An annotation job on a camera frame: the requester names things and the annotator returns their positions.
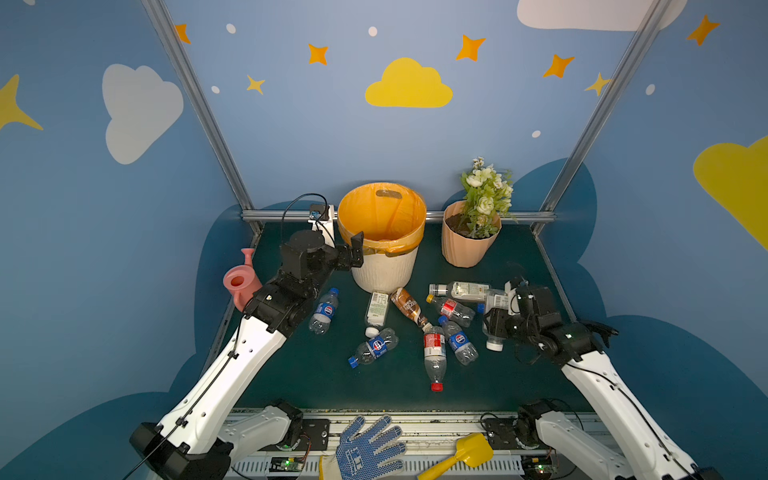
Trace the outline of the green white label bottle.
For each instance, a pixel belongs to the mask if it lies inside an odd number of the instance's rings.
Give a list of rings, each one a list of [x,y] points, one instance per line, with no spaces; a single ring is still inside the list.
[[[385,327],[386,315],[389,305],[389,295],[382,292],[373,292],[365,315],[365,335],[374,338]]]

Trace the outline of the brown tea bottle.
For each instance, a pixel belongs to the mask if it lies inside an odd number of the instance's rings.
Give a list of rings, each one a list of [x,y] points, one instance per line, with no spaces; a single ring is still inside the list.
[[[422,313],[416,299],[403,287],[389,295],[390,301],[407,318],[412,320],[422,331],[428,330],[429,321]]]

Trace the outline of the clear bottle white label top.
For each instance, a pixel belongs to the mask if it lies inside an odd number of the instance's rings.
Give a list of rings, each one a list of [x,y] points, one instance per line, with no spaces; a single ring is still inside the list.
[[[428,293],[436,297],[449,297],[459,302],[483,303],[491,287],[487,284],[453,281],[448,284],[430,284]]]

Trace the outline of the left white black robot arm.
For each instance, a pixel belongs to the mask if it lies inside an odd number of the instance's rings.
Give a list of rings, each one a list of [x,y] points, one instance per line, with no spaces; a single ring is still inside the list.
[[[169,413],[132,433],[143,465],[162,479],[222,479],[264,447],[296,444],[303,415],[286,402],[225,421],[258,371],[311,316],[331,274],[363,265],[363,243],[363,233],[331,246],[322,230],[302,230],[282,244],[277,274],[246,302],[226,348]]]

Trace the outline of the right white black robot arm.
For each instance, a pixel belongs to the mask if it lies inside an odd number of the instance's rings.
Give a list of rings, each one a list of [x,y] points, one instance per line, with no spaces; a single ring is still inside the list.
[[[507,285],[478,305],[486,345],[528,345],[557,365],[581,392],[616,442],[612,450],[571,422],[551,400],[522,406],[513,425],[527,449],[550,447],[592,479],[718,479],[698,465],[652,418],[623,382],[605,350],[615,329],[562,319],[546,287]]]

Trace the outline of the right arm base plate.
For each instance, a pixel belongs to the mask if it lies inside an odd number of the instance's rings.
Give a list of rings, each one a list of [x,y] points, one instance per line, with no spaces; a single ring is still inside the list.
[[[513,416],[483,413],[479,423],[494,450],[547,449],[549,445],[541,438],[538,423],[549,413],[562,414],[562,411],[551,402],[535,402],[521,406]]]

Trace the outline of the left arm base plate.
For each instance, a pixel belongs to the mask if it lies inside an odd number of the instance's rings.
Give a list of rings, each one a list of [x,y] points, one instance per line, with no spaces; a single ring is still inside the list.
[[[279,447],[284,450],[324,451],[330,438],[330,420],[325,418],[303,419],[301,423],[292,422],[286,437]]]

